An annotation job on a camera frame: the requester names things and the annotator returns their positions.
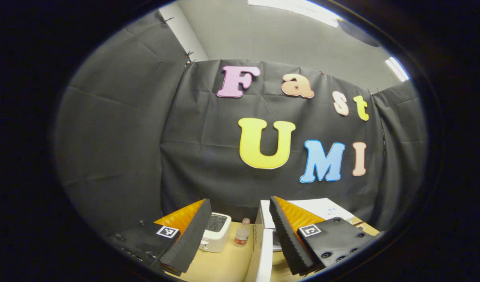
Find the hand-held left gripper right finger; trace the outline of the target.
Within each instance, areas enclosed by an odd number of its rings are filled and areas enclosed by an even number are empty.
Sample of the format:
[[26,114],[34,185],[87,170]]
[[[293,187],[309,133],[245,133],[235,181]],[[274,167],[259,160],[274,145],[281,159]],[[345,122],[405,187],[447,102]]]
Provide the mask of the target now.
[[342,217],[324,219],[277,196],[270,197],[270,213],[293,275],[332,268],[375,238]]

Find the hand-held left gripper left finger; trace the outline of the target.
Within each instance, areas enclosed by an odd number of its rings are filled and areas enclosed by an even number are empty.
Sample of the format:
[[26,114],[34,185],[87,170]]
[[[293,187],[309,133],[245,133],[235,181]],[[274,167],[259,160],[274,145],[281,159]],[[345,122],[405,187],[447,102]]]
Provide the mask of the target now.
[[156,221],[114,231],[107,242],[151,271],[180,276],[195,259],[210,216],[210,200],[201,199]]

